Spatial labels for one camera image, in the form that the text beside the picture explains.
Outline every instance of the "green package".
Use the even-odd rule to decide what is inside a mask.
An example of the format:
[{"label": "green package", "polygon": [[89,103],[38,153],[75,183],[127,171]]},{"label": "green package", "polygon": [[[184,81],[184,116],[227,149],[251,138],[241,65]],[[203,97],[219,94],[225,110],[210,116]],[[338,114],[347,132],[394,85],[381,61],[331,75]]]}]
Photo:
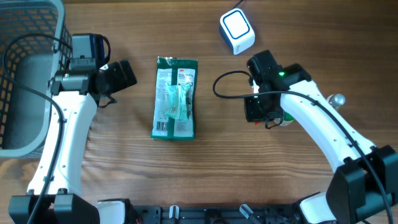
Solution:
[{"label": "green package", "polygon": [[[193,102],[197,73],[198,60],[158,57],[151,138],[169,140],[193,140],[195,138]],[[169,92],[178,92],[176,91],[178,86],[180,86],[180,92],[169,95]],[[170,105],[178,105],[179,119],[171,118],[176,114],[172,113],[175,111],[172,111]]]}]

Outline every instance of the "wooden table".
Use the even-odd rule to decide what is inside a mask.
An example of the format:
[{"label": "wooden table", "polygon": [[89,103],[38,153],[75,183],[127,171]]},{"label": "wooden table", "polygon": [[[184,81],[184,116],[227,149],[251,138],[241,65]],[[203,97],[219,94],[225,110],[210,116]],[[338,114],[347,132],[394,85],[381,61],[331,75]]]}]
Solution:
[{"label": "wooden table", "polygon": [[[324,96],[342,93],[340,113],[378,146],[398,148],[398,4],[396,1],[255,1],[241,5],[256,42],[234,56],[218,33],[234,1],[67,4],[71,33],[111,42],[111,61],[128,59],[139,83],[114,95],[90,128],[83,198],[130,198],[134,205],[292,203],[325,191],[333,173],[296,122],[266,130],[244,117],[243,100],[217,98],[211,86],[265,49],[282,65],[301,64]],[[157,56],[198,59],[196,140],[151,139]],[[219,85],[250,92],[244,75]],[[11,195],[23,195],[38,161],[0,163],[0,223]],[[398,208],[393,209],[398,220]],[[369,219],[386,223],[384,212]]]}]

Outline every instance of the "plastic basket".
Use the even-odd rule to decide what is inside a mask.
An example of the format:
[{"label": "plastic basket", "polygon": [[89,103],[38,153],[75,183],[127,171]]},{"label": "plastic basket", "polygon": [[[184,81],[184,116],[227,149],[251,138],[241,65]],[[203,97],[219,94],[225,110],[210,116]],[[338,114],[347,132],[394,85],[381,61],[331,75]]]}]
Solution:
[{"label": "plastic basket", "polygon": [[[61,0],[0,0],[0,57],[13,38],[27,33],[50,34],[72,45],[64,22]],[[14,44],[6,56],[6,69],[12,78],[50,96],[49,80],[65,68],[72,52],[53,40],[27,37]],[[0,157],[40,157],[50,116],[50,103],[13,88],[4,78],[0,62]]]}]

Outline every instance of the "white cube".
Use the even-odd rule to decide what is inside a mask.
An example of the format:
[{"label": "white cube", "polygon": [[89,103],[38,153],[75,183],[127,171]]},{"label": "white cube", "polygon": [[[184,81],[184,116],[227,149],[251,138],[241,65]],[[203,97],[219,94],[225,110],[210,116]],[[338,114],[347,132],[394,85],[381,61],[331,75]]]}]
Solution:
[{"label": "white cube", "polygon": [[254,31],[243,11],[232,9],[220,18],[220,34],[234,55],[254,44]]}]

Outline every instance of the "wooden tabletop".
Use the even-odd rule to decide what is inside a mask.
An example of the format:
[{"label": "wooden tabletop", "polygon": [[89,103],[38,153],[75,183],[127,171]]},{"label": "wooden tabletop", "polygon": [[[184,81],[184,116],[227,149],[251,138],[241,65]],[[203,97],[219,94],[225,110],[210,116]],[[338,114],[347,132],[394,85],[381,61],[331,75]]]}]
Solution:
[{"label": "wooden tabletop", "polygon": [[[82,165],[83,198],[130,198],[133,205],[265,205],[326,191],[332,171],[318,146],[294,122],[266,130],[247,123],[243,100],[217,98],[214,80],[247,70],[269,49],[278,63],[301,64],[324,96],[346,97],[340,113],[378,146],[398,149],[398,3],[391,1],[255,1],[241,5],[256,42],[233,55],[218,32],[235,1],[147,1],[66,4],[71,33],[111,42],[111,61],[128,59],[138,84],[98,109]],[[157,56],[198,59],[196,140],[150,138]],[[219,92],[251,91],[244,75]],[[0,223],[10,223],[11,195],[24,195],[38,161],[0,160]],[[392,209],[398,222],[398,208]],[[386,223],[382,212],[369,219]]]}]

